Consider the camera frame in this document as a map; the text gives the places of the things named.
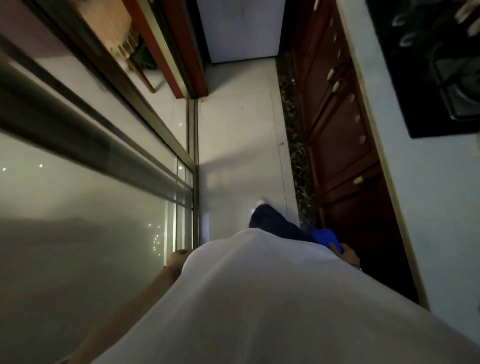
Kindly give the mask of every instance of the chair leg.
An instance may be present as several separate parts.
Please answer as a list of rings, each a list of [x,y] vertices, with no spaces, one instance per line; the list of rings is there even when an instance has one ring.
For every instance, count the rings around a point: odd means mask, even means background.
[[[156,91],[155,89],[153,88],[152,84],[150,83],[150,81],[146,78],[142,68],[138,65],[137,62],[135,62],[135,60],[133,60],[132,57],[128,58],[127,59],[127,63],[128,63],[128,66],[133,69],[133,71],[137,74],[138,78],[140,78],[142,80],[142,82],[144,83],[144,85],[148,88],[148,90],[154,94]]]

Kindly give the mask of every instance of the white t-shirt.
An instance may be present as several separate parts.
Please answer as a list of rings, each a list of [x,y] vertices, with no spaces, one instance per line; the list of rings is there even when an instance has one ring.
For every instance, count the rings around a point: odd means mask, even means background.
[[[480,347],[324,246],[247,229],[196,249],[94,363],[478,364]]]

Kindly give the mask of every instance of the gas stove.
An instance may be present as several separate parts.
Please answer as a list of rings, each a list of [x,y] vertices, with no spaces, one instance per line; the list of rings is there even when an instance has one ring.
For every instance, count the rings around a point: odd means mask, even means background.
[[[478,132],[480,6],[467,9],[458,0],[366,2],[410,136]]]

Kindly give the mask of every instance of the dark jeans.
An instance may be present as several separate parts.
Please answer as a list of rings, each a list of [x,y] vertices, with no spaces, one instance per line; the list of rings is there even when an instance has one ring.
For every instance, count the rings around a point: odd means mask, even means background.
[[[260,205],[255,209],[248,227],[259,228],[284,239],[316,243],[311,236],[304,233],[297,225],[288,222],[282,214],[268,204]]]

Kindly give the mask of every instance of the hand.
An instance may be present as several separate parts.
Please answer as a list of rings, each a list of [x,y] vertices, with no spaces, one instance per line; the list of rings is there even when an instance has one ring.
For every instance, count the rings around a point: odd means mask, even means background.
[[[191,252],[192,250],[185,249],[180,249],[176,252],[173,252],[170,256],[170,259],[168,260],[167,266],[177,271],[180,275],[183,265],[185,264],[185,261],[187,260]]]
[[[354,266],[355,268],[360,268],[360,258],[357,257],[353,249],[343,243],[340,243],[340,246],[344,250],[343,254],[340,254],[340,252],[335,248],[335,245],[333,243],[328,243],[328,247],[336,256],[338,256],[340,259],[342,259],[344,262],[347,262],[351,266]]]

